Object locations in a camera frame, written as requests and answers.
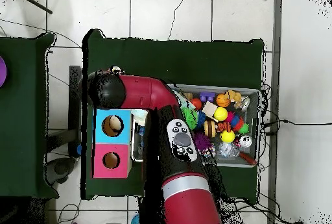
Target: purple object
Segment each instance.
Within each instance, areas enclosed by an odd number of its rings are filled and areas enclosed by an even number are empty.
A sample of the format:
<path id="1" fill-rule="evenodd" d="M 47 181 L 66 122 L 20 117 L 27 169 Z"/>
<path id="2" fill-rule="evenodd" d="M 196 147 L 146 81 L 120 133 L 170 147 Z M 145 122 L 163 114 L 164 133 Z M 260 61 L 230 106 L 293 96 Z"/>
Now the purple object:
<path id="1" fill-rule="evenodd" d="M 198 132 L 195 134 L 194 141 L 195 141 L 195 145 L 199 151 L 203 151 L 212 146 L 210 139 L 205 134 L 202 134 L 201 132 Z"/>
<path id="2" fill-rule="evenodd" d="M 6 76 L 7 76 L 6 64 L 5 61 L 0 57 L 0 87 L 5 82 Z"/>
<path id="3" fill-rule="evenodd" d="M 202 102 L 213 102 L 215 98 L 215 92 L 200 92 L 200 100 Z"/>

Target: colorful toy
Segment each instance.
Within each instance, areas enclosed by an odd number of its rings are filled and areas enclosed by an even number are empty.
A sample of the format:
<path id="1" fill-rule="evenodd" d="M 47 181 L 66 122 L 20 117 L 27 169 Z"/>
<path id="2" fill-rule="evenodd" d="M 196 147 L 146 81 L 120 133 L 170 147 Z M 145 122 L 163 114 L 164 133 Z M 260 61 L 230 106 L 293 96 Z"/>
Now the colorful toy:
<path id="1" fill-rule="evenodd" d="M 204 133 L 206 136 L 215 137 L 215 122 L 207 120 L 204 122 Z"/>
<path id="2" fill-rule="evenodd" d="M 234 112 L 228 112 L 225 122 L 229 122 L 234 131 L 240 134 L 246 134 L 249 131 L 249 125 L 243 121 L 243 118 Z"/>
<path id="3" fill-rule="evenodd" d="M 193 94 L 190 92 L 184 92 L 183 93 L 184 97 L 187 98 L 189 101 L 193 99 Z"/>
<path id="4" fill-rule="evenodd" d="M 247 123 L 244 123 L 243 126 L 238 131 L 238 133 L 240 134 L 246 134 L 248 132 L 249 132 L 249 125 Z"/>
<path id="5" fill-rule="evenodd" d="M 215 146 L 211 143 L 206 135 L 198 132 L 194 136 L 194 141 L 197 150 L 201 155 L 203 155 L 205 158 L 215 157 Z"/>
<path id="6" fill-rule="evenodd" d="M 204 125 L 204 122 L 205 122 L 205 119 L 206 119 L 206 115 L 205 113 L 203 113 L 203 111 L 199 110 L 198 111 L 198 121 L 197 121 L 197 126 L 195 127 L 195 129 L 200 129 L 203 127 Z"/>
<path id="7" fill-rule="evenodd" d="M 231 132 L 231 124 L 228 122 L 219 122 L 217 125 L 217 131 L 223 132 L 228 131 Z"/>
<path id="8" fill-rule="evenodd" d="M 176 90 L 173 90 L 173 92 L 175 93 L 177 99 L 178 99 L 178 103 L 180 105 L 180 108 L 190 108 L 191 110 L 195 109 L 195 106 L 190 103 L 184 96 L 182 96 L 182 94 L 179 94 Z"/>
<path id="9" fill-rule="evenodd" d="M 225 96 L 231 102 L 241 102 L 242 96 L 240 92 L 234 92 L 233 90 L 228 90 L 227 92 L 225 92 Z"/>
<path id="10" fill-rule="evenodd" d="M 193 130 L 197 126 L 198 112 L 189 108 L 182 108 L 181 111 L 185 122 L 188 124 L 188 127 Z"/>
<path id="11" fill-rule="evenodd" d="M 200 92 L 200 100 L 202 102 L 213 102 L 215 98 L 215 93 L 214 92 Z"/>
<path id="12" fill-rule="evenodd" d="M 235 133 L 233 131 L 223 131 L 220 135 L 220 138 L 225 143 L 231 143 L 235 139 Z"/>
<path id="13" fill-rule="evenodd" d="M 227 118 L 225 119 L 225 122 L 230 122 L 234 118 L 234 112 L 228 112 Z"/>
<path id="14" fill-rule="evenodd" d="M 218 107 L 217 107 L 215 104 L 213 104 L 213 103 L 207 101 L 207 102 L 204 104 L 204 106 L 203 106 L 203 108 L 202 108 L 202 111 L 205 113 L 205 115 L 206 115 L 207 117 L 211 118 L 213 121 L 218 122 L 217 119 L 213 118 L 213 115 L 214 115 L 214 113 L 215 113 L 215 111 L 216 111 L 217 109 L 218 109 Z"/>
<path id="15" fill-rule="evenodd" d="M 95 156 L 91 177 L 94 179 L 125 179 L 132 167 L 130 110 L 97 109 L 95 127 Z"/>
<path id="16" fill-rule="evenodd" d="M 235 102 L 234 107 L 236 109 L 240 108 L 243 112 L 246 111 L 246 109 L 249 107 L 250 104 L 250 98 L 248 96 L 242 97 L 241 102 Z"/>
<path id="17" fill-rule="evenodd" d="M 227 110 L 225 108 L 219 107 L 216 109 L 213 117 L 218 121 L 224 121 L 227 118 Z"/>
<path id="18" fill-rule="evenodd" d="M 219 94 L 215 100 L 217 105 L 226 108 L 227 106 L 230 105 L 231 101 L 224 95 L 224 94 Z"/>
<path id="19" fill-rule="evenodd" d="M 200 110 L 202 108 L 202 102 L 200 99 L 194 98 L 190 102 L 195 106 L 195 110 Z"/>

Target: toy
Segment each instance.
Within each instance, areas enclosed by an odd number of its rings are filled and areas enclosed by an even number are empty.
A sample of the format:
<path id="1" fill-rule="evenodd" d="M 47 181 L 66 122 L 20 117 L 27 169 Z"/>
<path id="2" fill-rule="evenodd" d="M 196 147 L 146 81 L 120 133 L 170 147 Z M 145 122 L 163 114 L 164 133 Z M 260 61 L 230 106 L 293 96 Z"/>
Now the toy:
<path id="1" fill-rule="evenodd" d="M 197 126 L 198 122 L 198 112 L 195 110 L 190 110 L 188 108 L 181 109 L 182 115 L 184 116 L 185 122 L 188 127 L 193 130 Z"/>
<path id="2" fill-rule="evenodd" d="M 217 125 L 217 131 L 223 132 L 228 131 L 231 132 L 231 125 L 228 122 L 219 122 Z"/>
<path id="3" fill-rule="evenodd" d="M 243 118 L 234 112 L 228 112 L 225 122 L 230 122 L 234 131 L 240 134 L 246 134 L 249 131 L 249 125 L 243 121 Z"/>
<path id="4" fill-rule="evenodd" d="M 238 131 L 243 126 L 243 124 L 244 124 L 243 118 L 240 117 L 237 124 L 233 127 L 233 130 Z"/>
<path id="5" fill-rule="evenodd" d="M 252 138 L 249 135 L 241 135 L 239 143 L 241 147 L 250 147 L 252 145 Z"/>
<path id="6" fill-rule="evenodd" d="M 243 112 L 247 110 L 250 104 L 250 98 L 248 96 L 242 97 L 240 102 L 235 102 L 234 107 L 236 109 L 240 108 Z"/>
<path id="7" fill-rule="evenodd" d="M 215 146 L 210 142 L 206 135 L 198 132 L 194 136 L 194 141 L 198 152 L 201 155 L 203 155 L 205 158 L 215 157 Z"/>
<path id="8" fill-rule="evenodd" d="M 229 99 L 231 102 L 241 102 L 241 93 L 234 92 L 233 90 L 228 90 L 225 92 L 225 96 L 227 99 Z"/>
<path id="9" fill-rule="evenodd" d="M 206 115 L 208 118 L 211 118 L 213 121 L 218 122 L 217 119 L 213 118 L 213 115 L 214 115 L 214 113 L 215 113 L 215 111 L 216 111 L 217 109 L 218 109 L 218 107 L 217 107 L 215 104 L 213 104 L 213 103 L 207 101 L 207 102 L 204 104 L 204 106 L 203 106 L 203 108 L 202 108 L 202 111 L 205 113 L 205 115 Z"/>
<path id="10" fill-rule="evenodd" d="M 249 132 L 249 125 L 247 123 L 244 123 L 243 126 L 238 130 L 238 133 L 240 134 L 246 134 Z"/>
<path id="11" fill-rule="evenodd" d="M 191 103 L 195 106 L 195 110 L 200 110 L 202 108 L 202 102 L 198 98 L 192 99 Z"/>
<path id="12" fill-rule="evenodd" d="M 193 94 L 190 92 L 183 93 L 184 97 L 187 98 L 189 101 L 193 99 Z"/>
<path id="13" fill-rule="evenodd" d="M 217 105 L 226 108 L 227 106 L 230 105 L 231 101 L 224 95 L 224 94 L 219 94 L 215 100 Z"/>
<path id="14" fill-rule="evenodd" d="M 180 105 L 180 108 L 190 108 L 191 110 L 195 109 L 195 106 L 189 102 L 184 96 L 182 96 L 181 94 L 179 94 L 176 90 L 173 90 L 173 92 L 175 93 L 175 95 L 178 98 L 178 103 Z"/>
<path id="15" fill-rule="evenodd" d="M 200 129 L 203 127 L 204 125 L 204 122 L 205 122 L 205 119 L 206 119 L 206 115 L 205 113 L 203 113 L 203 111 L 199 110 L 198 111 L 198 121 L 197 121 L 197 126 L 195 127 L 195 129 Z"/>
<path id="16" fill-rule="evenodd" d="M 213 102 L 215 98 L 215 93 L 214 92 L 200 92 L 200 100 L 202 102 Z"/>
<path id="17" fill-rule="evenodd" d="M 92 178 L 125 179 L 128 177 L 132 167 L 131 128 L 130 110 L 97 109 Z"/>
<path id="18" fill-rule="evenodd" d="M 234 118 L 234 112 L 228 112 L 225 122 L 230 122 Z"/>
<path id="19" fill-rule="evenodd" d="M 241 157 L 245 159 L 250 165 L 256 165 L 257 162 L 254 158 L 252 158 L 250 155 L 243 153 L 242 151 L 238 150 L 237 146 L 233 143 L 221 143 L 219 145 L 219 153 L 223 157 Z"/>
<path id="20" fill-rule="evenodd" d="M 223 131 L 220 135 L 220 138 L 225 143 L 231 143 L 235 139 L 235 133 L 233 131 Z"/>
<path id="21" fill-rule="evenodd" d="M 224 121 L 227 118 L 227 114 L 228 112 L 225 108 L 218 107 L 213 116 L 218 121 Z"/>
<path id="22" fill-rule="evenodd" d="M 215 137 L 215 122 L 206 120 L 204 122 L 204 133 L 206 136 Z"/>
<path id="23" fill-rule="evenodd" d="M 6 76 L 7 76 L 6 64 L 5 61 L 0 57 L 0 87 L 5 82 Z"/>

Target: dark green table surface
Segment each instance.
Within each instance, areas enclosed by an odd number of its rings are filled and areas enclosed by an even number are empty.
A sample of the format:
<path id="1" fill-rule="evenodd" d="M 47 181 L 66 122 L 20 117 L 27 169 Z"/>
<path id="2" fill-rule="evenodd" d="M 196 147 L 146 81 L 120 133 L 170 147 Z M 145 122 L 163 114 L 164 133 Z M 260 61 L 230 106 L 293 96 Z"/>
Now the dark green table surface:
<path id="1" fill-rule="evenodd" d="M 44 180 L 45 55 L 53 34 L 0 38 L 7 79 L 0 87 L 0 195 L 58 197 Z"/>
<path id="2" fill-rule="evenodd" d="M 241 43 L 109 39 L 97 29 L 90 31 L 86 39 L 88 73 L 115 65 L 127 74 L 155 77 L 176 84 L 261 87 L 262 40 Z M 133 164 L 127 179 L 90 177 L 92 119 L 93 110 L 89 108 L 86 195 L 142 195 L 140 164 Z M 255 203 L 257 166 L 220 167 L 220 170 L 230 197 L 246 197 Z"/>

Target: white tile floor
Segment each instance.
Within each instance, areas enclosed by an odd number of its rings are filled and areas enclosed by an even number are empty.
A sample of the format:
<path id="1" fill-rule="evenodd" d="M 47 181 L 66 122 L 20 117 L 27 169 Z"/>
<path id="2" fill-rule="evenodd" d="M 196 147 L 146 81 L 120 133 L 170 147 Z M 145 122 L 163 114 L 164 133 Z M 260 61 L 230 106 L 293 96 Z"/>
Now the white tile floor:
<path id="1" fill-rule="evenodd" d="M 68 82 L 68 67 L 82 66 L 82 51 L 75 48 L 82 45 L 84 35 L 92 28 L 101 29 L 108 38 L 128 36 L 154 40 L 191 40 L 210 41 L 229 40 L 247 42 L 262 38 L 265 50 L 272 50 L 273 4 L 274 0 L 183 0 L 176 11 L 172 27 L 174 9 L 181 0 L 37 0 L 53 11 L 48 15 L 36 6 L 24 0 L 0 0 L 0 26 L 11 37 L 38 36 L 42 29 L 56 31 L 67 38 L 57 35 L 53 54 L 48 56 L 49 73 Z M 9 23 L 22 23 L 41 29 Z M 267 83 L 270 84 L 271 53 L 267 53 Z M 67 127 L 67 86 L 50 77 L 49 128 L 66 129 Z M 67 153 L 66 146 L 54 150 Z M 49 154 L 49 159 L 61 157 Z M 261 159 L 268 165 L 268 147 Z M 268 169 L 261 173 L 261 191 L 267 195 Z M 49 202 L 49 224 L 56 224 L 61 209 L 70 203 L 80 203 L 80 162 L 64 184 L 55 185 L 59 199 Z M 267 206 L 266 197 L 261 196 L 260 203 Z M 126 197 L 102 197 L 95 200 L 81 201 L 80 213 L 75 219 L 78 224 L 127 223 Z M 137 199 L 128 199 L 129 223 L 137 209 Z M 253 208 L 244 208 L 241 213 L 246 224 L 267 224 L 266 217 Z M 60 221 L 72 219 L 76 214 L 75 206 L 68 206 L 61 214 Z"/>

